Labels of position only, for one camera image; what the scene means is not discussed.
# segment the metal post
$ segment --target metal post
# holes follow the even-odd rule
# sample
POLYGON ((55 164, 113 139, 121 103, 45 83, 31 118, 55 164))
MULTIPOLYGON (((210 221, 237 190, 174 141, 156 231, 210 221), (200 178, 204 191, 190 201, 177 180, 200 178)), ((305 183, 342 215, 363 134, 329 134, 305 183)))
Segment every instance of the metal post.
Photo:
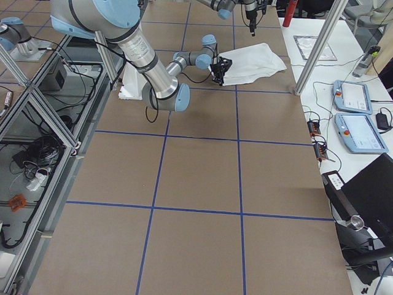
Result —
POLYGON ((0 44, 0 60, 5 64, 7 69, 15 76, 15 78, 19 81, 19 84, 24 85, 25 87, 29 85, 29 79, 26 77, 24 72, 18 67, 16 62, 12 59, 9 53, 4 49, 4 47, 0 44))
POLYGON ((348 0, 335 0, 333 3, 332 8, 330 9, 330 12, 326 18, 326 21, 321 29, 321 32, 319 33, 318 39, 315 42, 315 45, 309 55, 309 58, 306 62, 306 65, 299 77, 299 80, 296 84, 295 87, 295 94, 300 95, 304 88, 306 87, 306 84, 308 82, 309 77, 313 73, 315 64, 317 63, 319 57, 321 56, 321 53, 323 49, 325 48, 326 42, 330 37, 330 34, 332 33, 339 17, 344 11, 345 5, 347 4, 348 0))
MULTIPOLYGON (((107 46, 104 34, 101 31, 96 31, 95 34, 96 34, 96 37, 94 38, 94 40, 96 42, 99 42, 99 43, 107 46)), ((111 80, 112 83, 114 83, 116 80, 116 77, 117 77, 117 72, 115 69, 115 65, 113 64, 113 59, 109 55, 107 48, 97 44, 97 49, 98 49, 99 54, 101 55, 101 59, 103 60, 105 69, 106 69, 108 76, 109 76, 109 79, 111 80)))

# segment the power adapter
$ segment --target power adapter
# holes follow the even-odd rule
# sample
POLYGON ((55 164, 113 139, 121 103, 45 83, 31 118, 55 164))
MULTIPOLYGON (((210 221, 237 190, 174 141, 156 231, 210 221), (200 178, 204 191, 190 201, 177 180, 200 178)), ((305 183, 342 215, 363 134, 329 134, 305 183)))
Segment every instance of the power adapter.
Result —
POLYGON ((389 130, 391 127, 389 126, 389 122, 387 121, 387 115, 382 112, 377 113, 375 116, 376 126, 381 130, 389 130))

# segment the white label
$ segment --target white label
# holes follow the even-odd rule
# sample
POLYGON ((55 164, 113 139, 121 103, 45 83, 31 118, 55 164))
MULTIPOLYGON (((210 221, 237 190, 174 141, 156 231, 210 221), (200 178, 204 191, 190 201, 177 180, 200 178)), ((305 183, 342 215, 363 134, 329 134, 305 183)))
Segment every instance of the white label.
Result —
POLYGON ((367 110, 366 98, 362 85, 343 83, 342 85, 344 105, 347 108, 367 110))
POLYGON ((344 185, 343 182, 341 181, 340 177, 338 177, 337 174, 331 174, 328 175, 330 181, 332 182, 332 184, 334 185, 336 190, 340 190, 342 188, 342 186, 344 185))
POLYGON ((358 149, 381 149, 374 130, 364 116, 343 116, 351 133, 352 139, 358 149))
POLYGON ((143 58, 149 51, 149 47, 141 36, 133 39, 131 43, 128 43, 122 49, 131 61, 143 58))

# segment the bottle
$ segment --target bottle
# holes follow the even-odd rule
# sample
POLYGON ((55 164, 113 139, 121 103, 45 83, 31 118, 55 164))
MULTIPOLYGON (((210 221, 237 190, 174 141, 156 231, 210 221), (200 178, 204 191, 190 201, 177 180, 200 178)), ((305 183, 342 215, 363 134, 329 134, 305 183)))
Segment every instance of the bottle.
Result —
POLYGON ((373 59, 378 55, 380 50, 380 46, 371 46, 367 53, 364 54, 363 58, 357 64, 356 69, 352 72, 352 75, 357 78, 362 77, 367 72, 368 67, 370 66, 373 59))

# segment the white cloth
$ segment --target white cloth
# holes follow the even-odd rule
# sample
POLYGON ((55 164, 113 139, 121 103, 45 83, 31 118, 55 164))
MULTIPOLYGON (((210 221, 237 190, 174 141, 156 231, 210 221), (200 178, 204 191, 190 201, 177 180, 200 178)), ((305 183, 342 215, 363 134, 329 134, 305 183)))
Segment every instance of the white cloth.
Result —
POLYGON ((220 53, 232 60, 224 75, 224 86, 253 83, 258 78, 270 77, 287 69, 284 62, 266 43, 220 53))

